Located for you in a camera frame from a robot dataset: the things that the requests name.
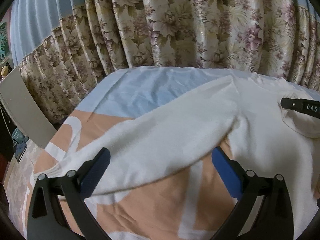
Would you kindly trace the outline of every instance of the curtain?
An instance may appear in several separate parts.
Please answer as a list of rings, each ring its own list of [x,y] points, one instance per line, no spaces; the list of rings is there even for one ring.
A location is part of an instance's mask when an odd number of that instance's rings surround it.
[[[15,0],[12,21],[15,64],[52,123],[106,75],[142,65],[319,88],[320,19],[308,0]]]

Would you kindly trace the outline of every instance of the white cloth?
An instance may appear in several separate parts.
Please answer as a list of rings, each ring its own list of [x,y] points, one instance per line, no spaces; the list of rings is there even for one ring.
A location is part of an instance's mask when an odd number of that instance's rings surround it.
[[[63,176],[106,147],[111,163],[94,192],[106,194],[173,174],[205,156],[228,134],[234,159],[245,170],[264,177],[284,176],[297,238],[317,211],[312,187],[320,172],[319,163],[314,163],[319,140],[301,135],[283,121],[279,99],[290,93],[309,98],[283,79],[270,81],[257,74],[248,79],[223,77],[115,125],[77,152],[71,145],[45,173]]]
[[[287,94],[284,94],[284,97],[293,99],[304,98],[312,100],[309,95],[305,93],[299,95],[296,92],[289,92]],[[309,138],[320,138],[320,119],[287,109],[282,109],[281,112],[282,120],[291,129]]]

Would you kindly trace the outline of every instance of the bed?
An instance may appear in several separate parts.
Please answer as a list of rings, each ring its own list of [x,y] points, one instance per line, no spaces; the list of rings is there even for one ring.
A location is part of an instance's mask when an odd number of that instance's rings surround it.
[[[31,155],[24,156],[20,163],[23,170],[12,172],[14,176],[9,179],[7,195],[10,202],[10,218],[15,226],[26,236],[28,203],[34,186],[33,174],[45,171],[61,160],[65,151],[68,150],[70,142],[76,138],[77,134],[81,134],[78,142],[78,149],[80,149],[101,136],[116,123],[138,118],[202,84],[228,75],[244,79],[250,76],[246,72],[228,69],[143,66],[119,70],[106,77],[66,119],[45,150],[35,150]],[[314,100],[320,100],[318,92],[295,84],[293,86],[298,90],[306,91]],[[221,142],[221,147],[229,156],[232,156],[226,138]],[[217,194],[215,200],[221,201],[223,210],[217,211],[219,216],[215,218],[215,227],[210,232],[222,224],[234,206],[234,201],[227,197],[228,193],[223,184],[220,182],[216,187],[220,193]],[[124,196],[121,196],[120,193],[120,196],[113,197],[121,199]],[[85,202],[96,218],[107,219],[103,209],[99,208],[94,199],[89,198]],[[61,205],[71,228],[77,233],[81,233],[71,218],[66,203],[61,201]],[[138,232],[134,230],[123,232],[121,228],[116,229],[118,232],[110,235],[114,239],[117,237],[148,239],[139,238]],[[194,234],[199,239],[205,236],[202,230],[195,230]]]

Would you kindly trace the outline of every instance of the light blue bedsheet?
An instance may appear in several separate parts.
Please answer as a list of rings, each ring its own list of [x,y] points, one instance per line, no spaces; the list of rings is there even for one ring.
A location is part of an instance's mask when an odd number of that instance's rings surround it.
[[[231,73],[243,78],[251,75],[239,70],[192,67],[143,66],[122,69],[101,81],[76,109],[97,114],[137,118],[198,86]],[[307,91],[314,100],[320,101],[318,92],[293,85],[299,90]]]

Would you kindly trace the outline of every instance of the floral curtain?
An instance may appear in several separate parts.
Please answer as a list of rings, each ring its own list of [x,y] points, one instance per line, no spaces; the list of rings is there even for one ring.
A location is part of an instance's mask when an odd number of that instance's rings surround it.
[[[52,122],[141,65],[231,68],[317,90],[320,22],[305,0],[85,0],[19,64]]]

